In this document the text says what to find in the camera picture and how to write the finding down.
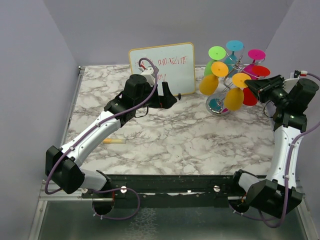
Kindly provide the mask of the red wine glass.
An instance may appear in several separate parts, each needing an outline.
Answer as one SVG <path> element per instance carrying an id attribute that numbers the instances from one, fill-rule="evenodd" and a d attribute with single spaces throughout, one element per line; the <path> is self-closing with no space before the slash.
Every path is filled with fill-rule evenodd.
<path id="1" fill-rule="evenodd" d="M 248 74 L 252 80 L 259 80 L 260 78 L 269 76 L 271 73 L 267 67 L 261 65 L 252 65 L 250 69 L 246 67 L 244 72 Z M 246 106 L 255 106 L 258 100 L 249 90 L 249 88 L 246 87 L 242 91 L 244 94 L 243 104 Z"/>

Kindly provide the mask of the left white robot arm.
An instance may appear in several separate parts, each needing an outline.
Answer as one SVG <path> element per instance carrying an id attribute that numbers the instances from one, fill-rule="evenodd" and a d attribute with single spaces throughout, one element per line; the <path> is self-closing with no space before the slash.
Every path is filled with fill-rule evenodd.
<path id="1" fill-rule="evenodd" d="M 124 90 L 104 107 L 97 119 L 82 133 L 61 147 L 51 146 L 45 154 L 45 174 L 60 190 L 72 194 L 78 189 L 93 190 L 97 196 L 106 197 L 111 190 L 108 177 L 101 171 L 81 168 L 89 154 L 112 133 L 136 116 L 140 108 L 169 109 L 177 99 L 166 81 L 150 85 L 145 76 L 132 74 Z"/>

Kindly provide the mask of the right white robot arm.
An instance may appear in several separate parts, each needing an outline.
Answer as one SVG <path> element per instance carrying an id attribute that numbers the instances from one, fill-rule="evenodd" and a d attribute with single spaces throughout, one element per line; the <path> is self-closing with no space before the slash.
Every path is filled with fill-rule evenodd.
<path id="1" fill-rule="evenodd" d="M 244 170 L 233 175 L 230 191 L 236 196 L 245 192 L 245 199 L 233 204 L 240 213 L 252 207 L 281 219 L 303 200 L 303 194 L 296 190 L 296 165 L 303 136 L 309 133 L 304 112 L 320 87 L 304 77 L 297 78 L 286 91 L 285 82 L 281 75 L 245 81 L 261 103 L 271 102 L 276 107 L 272 116 L 275 146 L 265 179 Z"/>

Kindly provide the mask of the yellow wine glass front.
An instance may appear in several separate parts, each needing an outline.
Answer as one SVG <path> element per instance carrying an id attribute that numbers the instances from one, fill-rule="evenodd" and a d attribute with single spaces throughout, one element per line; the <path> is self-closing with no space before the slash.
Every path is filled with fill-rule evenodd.
<path id="1" fill-rule="evenodd" d="M 237 111 L 241 108 L 244 101 L 243 89 L 247 88 L 245 81 L 251 80 L 251 77 L 243 72 L 236 73 L 232 77 L 232 83 L 235 86 L 231 88 L 224 99 L 224 106 L 230 111 Z"/>

